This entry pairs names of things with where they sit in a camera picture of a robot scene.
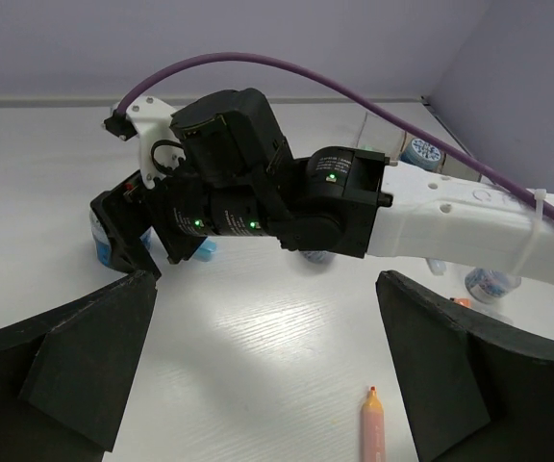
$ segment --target gray wall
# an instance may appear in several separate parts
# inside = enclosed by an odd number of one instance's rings
[[[214,51],[294,61],[368,95],[439,81],[491,0],[0,0],[0,95],[110,96]],[[160,88],[178,96],[256,86],[334,94],[282,71],[214,64]]]
[[[496,0],[431,103],[480,160],[554,192],[554,1]]]

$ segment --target table surface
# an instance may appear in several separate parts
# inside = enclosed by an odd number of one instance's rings
[[[383,106],[453,142],[422,105]],[[274,111],[300,157],[351,145],[365,114],[352,104]],[[100,130],[107,114],[0,109],[0,327],[120,277],[97,262],[88,223],[89,202],[137,168],[136,142]],[[387,143],[393,136],[387,127]],[[164,276],[105,460],[358,460],[370,385],[385,406],[388,459],[416,460],[374,283],[399,270],[441,295],[466,296],[467,269],[449,264],[433,276],[421,259],[342,256],[323,267],[270,238],[216,241],[212,262],[174,267],[155,246]],[[525,280],[499,308],[554,339],[553,286]]]

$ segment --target black cable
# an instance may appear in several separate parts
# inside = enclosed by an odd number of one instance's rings
[[[162,146],[178,147],[179,149],[183,149],[183,146],[176,141],[159,140],[159,141],[156,141],[151,147],[151,163],[153,164],[153,167],[155,167],[155,170],[157,170],[159,173],[163,175],[172,176],[174,174],[174,168],[163,166],[155,159],[155,151],[158,149],[158,147],[162,147]]]

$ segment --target white zip tie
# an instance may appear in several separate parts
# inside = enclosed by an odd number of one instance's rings
[[[536,199],[536,211],[534,214],[534,223],[531,227],[531,234],[529,235],[529,240],[523,248],[523,251],[520,253],[520,257],[518,257],[518,260],[516,261],[512,274],[518,274],[522,270],[525,262],[527,262],[527,259],[536,245],[538,236],[540,235],[540,228],[544,217],[543,211],[544,200],[546,199],[546,190],[534,190],[534,199]]]

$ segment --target blue lid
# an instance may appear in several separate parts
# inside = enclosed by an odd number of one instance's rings
[[[401,154],[400,160],[425,170],[435,170],[441,162],[441,151],[433,144],[415,138]]]

